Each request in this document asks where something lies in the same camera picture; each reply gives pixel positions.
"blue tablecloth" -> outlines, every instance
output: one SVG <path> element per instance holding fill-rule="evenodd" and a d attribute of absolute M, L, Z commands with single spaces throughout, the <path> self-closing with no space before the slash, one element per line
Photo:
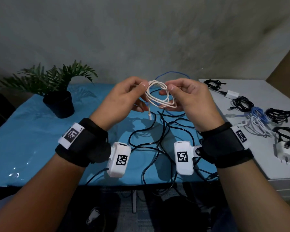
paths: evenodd
<path fill-rule="evenodd" d="M 39 95 L 32 96 L 22 104 L 0 128 L 0 186 L 26 184 L 54 155 L 58 138 L 72 123 L 88 117 L 112 87 L 113 85 L 110 84 L 93 85 L 91 83 L 70 85 L 68 90 L 72 94 L 75 113 L 66 119 L 57 118 L 45 106 L 42 102 L 43 97 Z M 157 113 L 158 108 L 152 106 L 151 109 Z M 174 118 L 166 117 L 166 120 L 172 121 Z M 116 141 L 127 143 L 131 132 L 149 127 L 151 123 L 152 121 L 148 120 L 147 112 L 132 111 L 125 120 L 109 130 L 109 141 L 111 144 Z M 195 130 L 190 128 L 187 130 L 193 134 L 197 145 L 198 139 Z M 131 142 L 134 144 L 149 143 L 158 140 L 161 132 L 162 123 L 158 116 L 157 123 L 151 130 L 133 136 Z M 163 141 L 164 148 L 173 159 L 173 143 L 179 140 L 191 141 L 191 137 L 182 130 L 171 129 Z M 90 185 L 141 185 L 143 184 L 142 171 L 150 164 L 155 155 L 155 151 L 137 149 L 131 154 L 126 173 L 122 178 L 110 178 L 104 172 L 93 179 Z M 107 162 L 90 164 L 79 184 L 85 184 L 106 165 Z M 208 172 L 216 172 L 216 167 L 205 160 L 201 160 L 198 166 Z M 146 171 L 145 180 L 148 184 L 170 182 L 170 161 L 166 156 L 159 155 L 155 164 Z M 201 179 L 194 173 L 191 176 L 178 175 L 176 181 L 201 181 Z"/>

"potted plant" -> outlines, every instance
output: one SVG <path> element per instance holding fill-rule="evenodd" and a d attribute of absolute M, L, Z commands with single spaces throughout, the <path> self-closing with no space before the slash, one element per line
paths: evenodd
<path fill-rule="evenodd" d="M 43 96 L 43 102 L 54 112 L 58 118 L 66 118 L 74 113 L 71 93 L 67 91 L 68 85 L 75 76 L 84 76 L 92 82 L 92 75 L 98 77 L 95 70 L 82 62 L 72 65 L 63 65 L 62 68 L 53 66 L 52 69 L 44 71 L 39 64 L 29 69 L 22 69 L 11 77 L 4 77 L 1 84 L 8 88 L 19 89 Z"/>

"concrete wall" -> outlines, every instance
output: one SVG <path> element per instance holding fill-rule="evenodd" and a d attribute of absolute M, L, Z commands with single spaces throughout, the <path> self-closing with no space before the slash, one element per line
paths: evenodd
<path fill-rule="evenodd" d="M 0 78 L 76 59 L 99 82 L 266 79 L 289 49 L 290 0 L 0 0 Z"/>

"white power adapter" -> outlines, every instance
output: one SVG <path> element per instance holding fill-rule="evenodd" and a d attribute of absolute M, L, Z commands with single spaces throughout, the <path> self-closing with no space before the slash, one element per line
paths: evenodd
<path fill-rule="evenodd" d="M 174 143 L 176 171 L 180 175 L 193 175 L 193 157 L 198 157 L 196 149 L 201 146 L 191 146 L 189 141 Z"/>
<path fill-rule="evenodd" d="M 276 144 L 277 157 L 281 160 L 290 163 L 290 147 L 285 147 L 286 142 L 279 142 Z"/>
<path fill-rule="evenodd" d="M 108 160 L 107 173 L 112 178 L 121 178 L 126 172 L 131 147 L 125 143 L 115 142 L 111 149 L 112 152 Z"/>
<path fill-rule="evenodd" d="M 229 98 L 229 99 L 236 99 L 239 97 L 239 93 L 237 92 L 234 92 L 234 91 L 231 91 L 231 90 L 228 90 L 227 94 L 225 95 L 226 98 Z"/>

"hand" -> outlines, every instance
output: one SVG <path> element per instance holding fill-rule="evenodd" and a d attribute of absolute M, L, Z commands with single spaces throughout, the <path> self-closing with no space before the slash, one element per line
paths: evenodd
<path fill-rule="evenodd" d="M 107 131 L 126 118 L 131 110 L 148 111 L 148 107 L 139 99 L 141 97 L 147 101 L 145 96 L 147 87 L 148 82 L 136 76 L 125 79 L 115 85 L 89 118 Z"/>
<path fill-rule="evenodd" d="M 177 108 L 168 107 L 168 111 L 185 111 L 188 119 L 200 132 L 224 124 L 207 85 L 186 78 L 167 81 L 165 84 L 177 103 Z M 160 90 L 159 94 L 166 95 L 166 91 Z"/>

